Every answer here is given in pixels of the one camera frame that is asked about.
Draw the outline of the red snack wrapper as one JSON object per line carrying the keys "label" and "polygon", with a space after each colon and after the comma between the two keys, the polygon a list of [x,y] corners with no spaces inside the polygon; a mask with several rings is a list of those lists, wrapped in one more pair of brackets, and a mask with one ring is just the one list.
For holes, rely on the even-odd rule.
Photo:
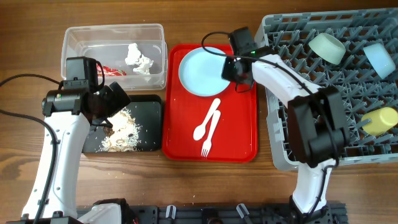
{"label": "red snack wrapper", "polygon": [[127,73],[123,70],[113,69],[107,66],[102,66],[102,68],[99,68],[99,76],[102,76],[102,74],[104,74],[106,77],[121,77],[127,75]]}

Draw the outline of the food scraps rice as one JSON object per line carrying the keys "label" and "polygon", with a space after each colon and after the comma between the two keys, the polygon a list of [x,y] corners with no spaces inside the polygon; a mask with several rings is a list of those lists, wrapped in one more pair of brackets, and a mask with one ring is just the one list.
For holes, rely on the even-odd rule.
{"label": "food scraps rice", "polygon": [[132,117],[131,110],[126,107],[116,113],[108,121],[112,128],[103,128],[105,133],[101,141],[99,152],[128,152],[138,151],[137,145],[141,143],[139,132],[142,128]]}

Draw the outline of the light blue plate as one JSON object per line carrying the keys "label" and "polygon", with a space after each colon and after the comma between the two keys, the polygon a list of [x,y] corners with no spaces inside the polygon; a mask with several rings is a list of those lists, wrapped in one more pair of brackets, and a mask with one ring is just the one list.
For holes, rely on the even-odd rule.
{"label": "light blue plate", "polygon": [[221,77],[225,57],[214,55],[202,47],[191,50],[183,57],[178,77],[184,89],[196,96],[215,96],[230,84]]}

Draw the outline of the white napkin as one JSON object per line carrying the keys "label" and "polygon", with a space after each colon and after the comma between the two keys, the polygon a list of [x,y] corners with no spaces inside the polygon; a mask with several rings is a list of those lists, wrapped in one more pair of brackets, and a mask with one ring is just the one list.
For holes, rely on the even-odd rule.
{"label": "white napkin", "polygon": [[124,59],[127,65],[134,68],[133,72],[141,75],[149,75],[150,68],[153,66],[154,61],[141,53],[136,43],[128,45],[127,57]]}

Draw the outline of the white plastic fork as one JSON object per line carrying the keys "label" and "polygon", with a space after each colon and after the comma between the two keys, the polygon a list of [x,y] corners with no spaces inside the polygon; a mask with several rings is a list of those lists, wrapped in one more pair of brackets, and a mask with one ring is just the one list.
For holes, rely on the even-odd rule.
{"label": "white plastic fork", "polygon": [[210,129],[206,140],[203,142],[202,149],[201,149],[201,156],[203,158],[207,158],[211,149],[211,140],[214,135],[215,129],[217,127],[218,121],[220,119],[221,112],[216,110],[212,116]]}

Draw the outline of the light green bowl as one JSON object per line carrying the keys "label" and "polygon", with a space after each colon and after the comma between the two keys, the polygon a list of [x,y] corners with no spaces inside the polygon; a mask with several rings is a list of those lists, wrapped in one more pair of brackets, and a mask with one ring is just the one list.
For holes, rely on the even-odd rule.
{"label": "light green bowl", "polygon": [[318,34],[308,45],[318,56],[334,65],[341,62],[346,52],[343,43],[327,33]]}

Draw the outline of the light blue bowl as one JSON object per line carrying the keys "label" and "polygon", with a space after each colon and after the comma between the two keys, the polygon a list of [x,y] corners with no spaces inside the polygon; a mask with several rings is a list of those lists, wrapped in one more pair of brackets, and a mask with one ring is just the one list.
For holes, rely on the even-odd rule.
{"label": "light blue bowl", "polygon": [[394,61],[382,44],[369,45],[363,50],[369,63],[381,79],[386,78],[396,69]]}

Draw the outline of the yellow plastic cup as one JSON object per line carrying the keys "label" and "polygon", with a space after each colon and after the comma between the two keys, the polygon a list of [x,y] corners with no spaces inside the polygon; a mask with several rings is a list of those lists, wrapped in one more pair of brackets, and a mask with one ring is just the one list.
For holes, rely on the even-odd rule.
{"label": "yellow plastic cup", "polygon": [[378,136],[397,124],[397,111],[391,107],[384,107],[366,113],[361,121],[369,119],[370,122],[363,126],[363,130],[373,136]]}

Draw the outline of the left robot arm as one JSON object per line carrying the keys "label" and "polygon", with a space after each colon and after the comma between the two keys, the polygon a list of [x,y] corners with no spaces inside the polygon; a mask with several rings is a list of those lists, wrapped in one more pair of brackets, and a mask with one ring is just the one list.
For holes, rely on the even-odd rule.
{"label": "left robot arm", "polygon": [[32,223],[49,222],[56,214],[77,217],[76,184],[80,157],[92,125],[99,125],[130,103],[117,82],[90,87],[69,81],[51,90],[42,107],[45,137],[37,175],[21,218]]}

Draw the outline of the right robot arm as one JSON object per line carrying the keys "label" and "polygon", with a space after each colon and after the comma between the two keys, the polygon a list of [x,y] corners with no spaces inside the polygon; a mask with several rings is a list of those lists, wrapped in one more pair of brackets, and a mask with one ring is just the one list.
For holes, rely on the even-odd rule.
{"label": "right robot arm", "polygon": [[304,79],[268,47],[233,48],[224,68],[224,79],[261,84],[288,109],[289,147],[299,162],[290,221],[306,223],[324,216],[331,172],[349,142],[340,92]]}

